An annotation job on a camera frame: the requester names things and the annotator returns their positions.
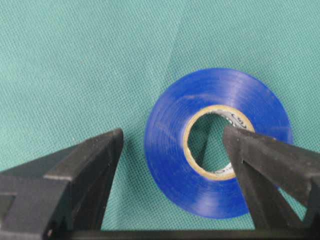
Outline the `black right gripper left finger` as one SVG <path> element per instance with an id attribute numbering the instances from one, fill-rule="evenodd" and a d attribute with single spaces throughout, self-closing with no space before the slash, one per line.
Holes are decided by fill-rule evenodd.
<path id="1" fill-rule="evenodd" d="M 1 239 L 100 230 L 123 145 L 117 128 L 1 171 Z"/>

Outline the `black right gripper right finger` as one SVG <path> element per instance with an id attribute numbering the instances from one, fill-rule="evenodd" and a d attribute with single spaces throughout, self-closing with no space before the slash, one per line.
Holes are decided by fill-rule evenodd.
<path id="1" fill-rule="evenodd" d="M 318 152 L 230 125 L 223 145 L 254 223 L 253 230 L 226 231 L 227 239 L 319 239 Z"/>

